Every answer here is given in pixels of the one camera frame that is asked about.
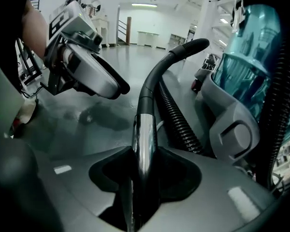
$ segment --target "gray floor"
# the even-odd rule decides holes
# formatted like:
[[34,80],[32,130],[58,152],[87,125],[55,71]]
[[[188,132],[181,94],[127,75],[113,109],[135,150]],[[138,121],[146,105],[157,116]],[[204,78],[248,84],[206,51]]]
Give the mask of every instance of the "gray floor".
[[[52,96],[46,90],[39,95],[39,106],[34,119],[26,124],[19,135],[32,148],[48,153],[52,159],[82,156],[131,145],[133,120],[142,84],[166,54],[165,50],[142,46],[122,46],[103,49],[103,57],[125,78],[131,90],[116,100],[89,96],[73,89]],[[181,61],[173,65],[163,76],[173,98],[199,137],[208,146],[208,121],[212,122],[208,109],[200,95],[190,86],[198,66]],[[30,84],[34,91],[42,80]],[[160,121],[156,111],[157,122]],[[158,133],[160,146],[167,146],[164,128]]]

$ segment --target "cable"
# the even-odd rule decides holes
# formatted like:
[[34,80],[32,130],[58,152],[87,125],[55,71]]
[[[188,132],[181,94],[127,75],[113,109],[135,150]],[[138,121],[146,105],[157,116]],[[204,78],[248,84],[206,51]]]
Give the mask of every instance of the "cable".
[[271,190],[271,193],[273,193],[277,187],[280,185],[280,183],[283,182],[283,179],[284,179],[284,176],[280,176],[279,174],[275,174],[275,173],[272,173],[273,176],[277,177],[279,179],[279,181],[277,182],[277,184],[273,187],[273,189]]
[[159,129],[163,126],[164,124],[164,120],[163,121],[160,121],[157,125],[157,132],[159,131]]
[[21,90],[21,92],[23,93],[23,95],[27,98],[27,99],[30,99],[30,98],[33,98],[34,96],[36,96],[38,93],[40,93],[40,91],[42,90],[42,86],[38,87],[38,89],[32,93],[32,94],[28,94],[26,91],[24,90]]
[[236,169],[238,169],[239,171],[243,172],[244,174],[248,175],[247,171],[245,168],[241,167],[241,166],[234,166]]
[[282,188],[281,188],[281,189],[282,189],[282,190],[281,190],[281,195],[283,195],[284,192],[285,192],[285,190],[286,190],[284,180],[281,181],[281,186],[282,186]]
[[285,184],[285,182],[283,181],[282,182],[282,187],[281,188],[278,188],[278,190],[283,190],[283,191],[287,191],[287,190],[289,190],[290,189],[290,182],[289,183],[287,183],[287,184]]

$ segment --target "robotic arm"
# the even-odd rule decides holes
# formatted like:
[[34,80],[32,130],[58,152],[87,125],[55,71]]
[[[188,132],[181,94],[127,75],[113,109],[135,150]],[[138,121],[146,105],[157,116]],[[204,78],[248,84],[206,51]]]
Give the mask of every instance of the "robotic arm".
[[127,94],[129,84],[100,55],[99,35],[81,0],[67,0],[50,15],[45,65],[53,95],[70,88],[89,95],[116,99]]

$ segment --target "wooden post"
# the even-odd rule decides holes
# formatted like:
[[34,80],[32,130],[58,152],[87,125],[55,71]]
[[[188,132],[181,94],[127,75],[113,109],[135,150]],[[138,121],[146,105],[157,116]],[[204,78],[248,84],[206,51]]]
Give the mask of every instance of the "wooden post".
[[126,43],[127,44],[130,44],[131,21],[132,21],[132,18],[128,17],[127,18],[127,30],[126,30]]

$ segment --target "black hose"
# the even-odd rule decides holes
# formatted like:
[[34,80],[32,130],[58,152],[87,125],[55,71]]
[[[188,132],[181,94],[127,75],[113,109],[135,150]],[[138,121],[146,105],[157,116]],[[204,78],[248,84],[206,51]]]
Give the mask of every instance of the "black hose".
[[198,138],[179,110],[162,78],[157,84],[155,92],[160,116],[164,120],[168,137],[174,147],[203,154],[203,148]]
[[272,188],[272,171],[290,117],[290,36],[282,43],[275,73],[266,92],[259,120],[256,180]]
[[160,60],[158,64],[152,69],[148,74],[145,82],[143,83],[139,102],[137,106],[136,114],[154,114],[154,90],[161,79],[163,73],[170,68],[170,66],[180,60],[190,57],[198,52],[203,51],[209,46],[209,41],[207,39],[196,39],[185,43],[183,45],[178,45],[173,48],[169,53]]

